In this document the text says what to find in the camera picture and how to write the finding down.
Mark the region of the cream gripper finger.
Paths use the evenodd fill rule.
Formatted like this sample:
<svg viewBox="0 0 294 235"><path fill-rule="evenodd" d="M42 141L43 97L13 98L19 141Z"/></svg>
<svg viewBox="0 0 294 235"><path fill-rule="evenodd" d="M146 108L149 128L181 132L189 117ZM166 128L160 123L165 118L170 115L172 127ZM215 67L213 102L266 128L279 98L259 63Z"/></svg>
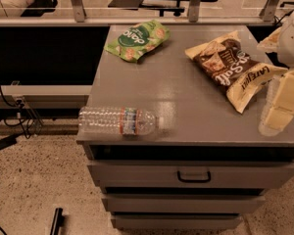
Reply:
<svg viewBox="0 0 294 235"><path fill-rule="evenodd" d="M281 109L270 108L265 117L265 126L282 131L293 118L294 116L291 113Z"/></svg>

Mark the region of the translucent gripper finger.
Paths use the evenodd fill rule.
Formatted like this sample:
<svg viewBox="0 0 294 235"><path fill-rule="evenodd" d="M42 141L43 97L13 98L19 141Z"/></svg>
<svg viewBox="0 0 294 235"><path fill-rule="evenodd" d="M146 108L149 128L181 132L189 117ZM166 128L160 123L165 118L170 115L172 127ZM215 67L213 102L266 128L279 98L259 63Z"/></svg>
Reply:
<svg viewBox="0 0 294 235"><path fill-rule="evenodd" d="M275 136L279 133L278 130L269 127L269 125L266 123L266 120L269 118L270 108L272 107L273 99L279 86L279 81L280 77L275 75L268 84L266 103L263 107L260 123L258 126L260 133L264 136Z"/></svg>

